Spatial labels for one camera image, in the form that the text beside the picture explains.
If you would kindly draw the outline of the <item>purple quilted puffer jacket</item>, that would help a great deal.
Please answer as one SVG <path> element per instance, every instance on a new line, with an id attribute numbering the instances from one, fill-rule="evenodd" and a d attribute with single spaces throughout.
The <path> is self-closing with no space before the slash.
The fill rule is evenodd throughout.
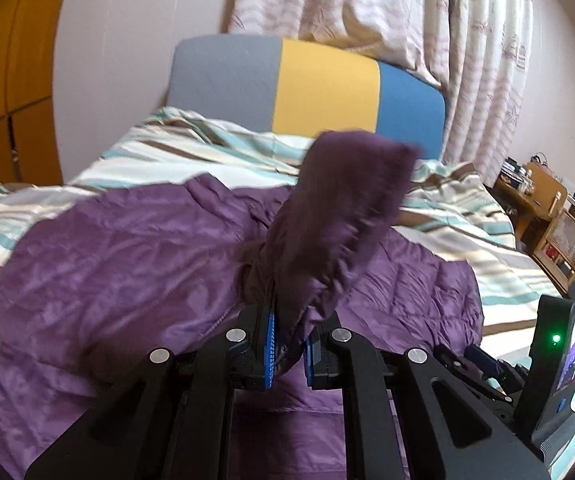
<path id="1" fill-rule="evenodd" d="M 395 230 L 417 154 L 361 131 L 313 142 L 292 186 L 120 188 L 32 226 L 0 271 L 0 463 L 15 479 L 149 351 L 277 310 L 277 382 L 234 407 L 234 479 L 341 479 L 341 396 L 296 369 L 329 315 L 400 353 L 481 341 L 472 268 Z"/>

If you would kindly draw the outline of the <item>wooden chair with cushion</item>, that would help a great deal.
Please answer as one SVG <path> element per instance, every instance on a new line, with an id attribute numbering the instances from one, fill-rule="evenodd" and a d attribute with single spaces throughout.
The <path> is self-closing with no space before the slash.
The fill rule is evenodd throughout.
<path id="1" fill-rule="evenodd" d="M 575 281 L 575 218 L 563 209 L 548 226 L 533 252 L 560 294 L 566 295 Z"/>

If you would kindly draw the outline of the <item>striped duvet on bed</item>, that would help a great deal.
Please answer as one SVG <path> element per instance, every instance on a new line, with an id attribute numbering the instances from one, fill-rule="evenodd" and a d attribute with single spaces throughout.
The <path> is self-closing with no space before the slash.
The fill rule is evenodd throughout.
<path id="1" fill-rule="evenodd" d="M 201 174 L 228 188 L 292 186 L 311 146 L 304 136 L 257 133 L 164 107 L 66 185 L 0 184 L 0 271 L 32 226 L 81 200 L 120 188 L 184 184 Z M 478 344 L 492 356 L 528 365 L 539 298 L 554 288 L 516 249 L 511 222 L 477 171 L 466 162 L 419 160 L 395 230 L 440 259 L 472 268 L 484 315 Z"/>

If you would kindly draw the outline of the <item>wooden bedside desk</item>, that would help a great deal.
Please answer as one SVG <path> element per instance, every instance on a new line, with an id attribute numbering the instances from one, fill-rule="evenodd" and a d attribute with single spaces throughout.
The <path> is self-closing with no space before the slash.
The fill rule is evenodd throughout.
<path id="1" fill-rule="evenodd" d="M 501 171 L 493 190 L 513 212 L 516 243 L 528 250 L 539 242 L 567 199 L 565 186 L 548 167 L 537 162 L 527 162 L 516 171 Z"/>

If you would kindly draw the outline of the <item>grey yellow blue headboard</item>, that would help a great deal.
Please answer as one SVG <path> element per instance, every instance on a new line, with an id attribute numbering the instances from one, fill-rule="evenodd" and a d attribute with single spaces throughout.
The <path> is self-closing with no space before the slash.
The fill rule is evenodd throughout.
<path id="1" fill-rule="evenodd" d="M 338 48 L 268 36 L 213 35 L 176 47 L 166 103 L 256 132 L 362 129 L 437 159 L 446 104 L 401 68 Z"/>

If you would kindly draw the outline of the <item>orange wooden wardrobe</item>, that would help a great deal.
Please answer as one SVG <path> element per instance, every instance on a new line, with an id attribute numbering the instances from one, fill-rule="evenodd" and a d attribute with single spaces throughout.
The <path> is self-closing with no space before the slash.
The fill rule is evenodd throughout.
<path id="1" fill-rule="evenodd" d="M 0 0 L 0 183 L 63 181 L 53 111 L 63 0 Z"/>

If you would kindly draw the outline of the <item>pink patterned curtain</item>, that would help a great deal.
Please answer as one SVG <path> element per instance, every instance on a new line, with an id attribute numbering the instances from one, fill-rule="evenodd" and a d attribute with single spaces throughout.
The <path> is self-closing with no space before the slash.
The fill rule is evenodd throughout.
<path id="1" fill-rule="evenodd" d="M 444 93 L 445 162 L 493 184 L 522 109 L 533 0 L 234 0 L 230 32 L 327 44 L 397 65 Z"/>

